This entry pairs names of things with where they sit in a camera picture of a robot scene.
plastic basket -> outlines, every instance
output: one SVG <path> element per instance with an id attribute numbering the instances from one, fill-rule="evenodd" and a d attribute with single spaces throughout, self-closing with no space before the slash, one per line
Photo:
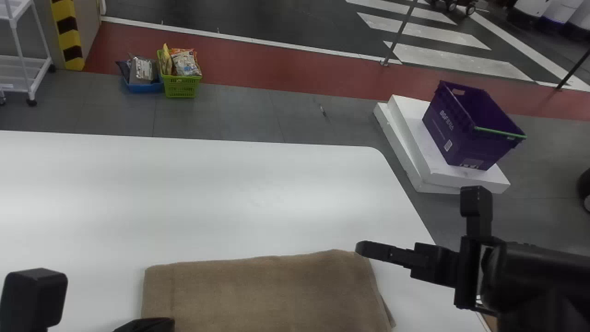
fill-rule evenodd
<path id="1" fill-rule="evenodd" d="M 132 93 L 159 93 L 162 92 L 164 88 L 164 83 L 162 83 L 162 78 L 159 77 L 158 83 L 152 84 L 129 84 L 127 80 L 122 76 L 123 82 Z"/>
<path id="2" fill-rule="evenodd" d="M 487 92 L 445 81 L 422 121 L 449 165 L 488 170 L 526 139 Z"/>
<path id="3" fill-rule="evenodd" d="M 158 50 L 158 64 L 162 50 Z M 162 74 L 160 68 L 160 77 L 164 82 L 164 91 L 168 98 L 194 98 L 199 87 L 199 82 L 203 76 L 173 76 Z"/>

blue basket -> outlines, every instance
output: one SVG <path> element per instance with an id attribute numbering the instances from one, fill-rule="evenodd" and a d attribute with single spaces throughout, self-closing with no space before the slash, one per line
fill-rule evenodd
<path id="1" fill-rule="evenodd" d="M 160 76 L 158 82 L 152 84 L 129 84 L 123 76 L 121 78 L 132 93 L 161 93 L 164 90 L 164 83 Z"/>
<path id="2" fill-rule="evenodd" d="M 487 92 L 445 81 L 422 121 L 449 165 L 488 170 L 526 139 Z"/>

caster wheel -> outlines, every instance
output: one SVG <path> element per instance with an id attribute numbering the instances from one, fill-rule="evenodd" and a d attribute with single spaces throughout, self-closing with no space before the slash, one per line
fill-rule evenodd
<path id="1" fill-rule="evenodd" d="M 590 170 L 582 173 L 578 179 L 578 197 L 586 211 L 590 212 Z"/>
<path id="2" fill-rule="evenodd" d="M 475 12 L 476 12 L 476 8 L 473 5 L 469 5 L 469 6 L 467 6 L 467 8 L 465 8 L 465 14 L 467 16 L 469 16 L 469 15 L 475 13 Z"/>
<path id="3" fill-rule="evenodd" d="M 456 2 L 447 2 L 447 11 L 452 12 L 457 7 Z"/>

brown towel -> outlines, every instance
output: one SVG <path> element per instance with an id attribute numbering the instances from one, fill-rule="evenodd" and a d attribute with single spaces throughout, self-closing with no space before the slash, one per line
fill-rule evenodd
<path id="1" fill-rule="evenodd" d="M 174 318 L 176 332 L 390 332 L 394 326 L 368 260 L 341 250 L 152 266 L 142 317 Z"/>

white foam board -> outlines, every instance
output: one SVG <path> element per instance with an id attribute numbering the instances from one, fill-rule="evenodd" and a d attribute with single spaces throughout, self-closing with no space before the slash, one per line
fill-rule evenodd
<path id="1" fill-rule="evenodd" d="M 420 193 L 436 193 L 436 194 L 458 194 L 459 188 L 446 187 L 442 185 L 435 185 L 425 183 L 418 172 L 415 161 L 409 154 L 408 143 L 402 138 L 401 130 L 398 125 L 403 126 L 404 122 L 399 123 L 395 121 L 389 111 L 387 104 L 377 103 L 373 114 L 383 129 L 383 133 L 387 137 L 389 144 L 398 157 L 402 167 L 408 174 L 408 178 L 416 191 Z"/>
<path id="2" fill-rule="evenodd" d="M 447 164 L 422 123 L 429 105 L 423 100 L 393 95 L 387 105 L 377 105 L 374 110 L 416 190 L 458 194 L 462 186 L 483 185 L 500 194 L 508 189 L 510 182 L 498 165 L 482 171 Z"/>
<path id="3" fill-rule="evenodd" d="M 388 102 L 389 111 L 400 123 L 401 133 L 409 142 L 409 154 L 415 160 L 422 179 L 427 183 L 447 187 L 483 185 L 497 194 L 508 189 L 510 182 L 497 164 L 487 171 L 447 164 L 422 122 L 429 105 L 430 102 L 395 95 Z"/>

